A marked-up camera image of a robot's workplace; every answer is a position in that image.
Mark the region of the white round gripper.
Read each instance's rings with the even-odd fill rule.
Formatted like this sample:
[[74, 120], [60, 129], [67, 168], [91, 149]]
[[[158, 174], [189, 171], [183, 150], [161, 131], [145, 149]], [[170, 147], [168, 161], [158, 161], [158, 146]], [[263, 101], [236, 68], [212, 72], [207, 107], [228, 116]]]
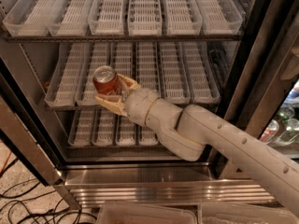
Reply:
[[98, 104], [119, 116], [128, 116], [128, 119], [140, 126], [146, 125], [146, 116], [150, 107], [159, 98], [159, 95], [148, 88], [141, 88], [135, 80], [118, 74], [122, 90], [129, 95], [125, 102], [119, 95], [105, 96], [97, 94], [95, 100]]

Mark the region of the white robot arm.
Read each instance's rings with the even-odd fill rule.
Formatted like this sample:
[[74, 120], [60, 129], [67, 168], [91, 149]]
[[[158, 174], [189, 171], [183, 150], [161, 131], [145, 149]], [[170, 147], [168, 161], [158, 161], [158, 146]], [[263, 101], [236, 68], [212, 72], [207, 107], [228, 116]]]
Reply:
[[198, 105], [182, 109], [123, 75], [93, 78], [95, 99], [114, 114], [153, 130], [160, 143], [185, 161], [206, 145], [216, 148], [284, 207], [299, 217], [299, 164]]

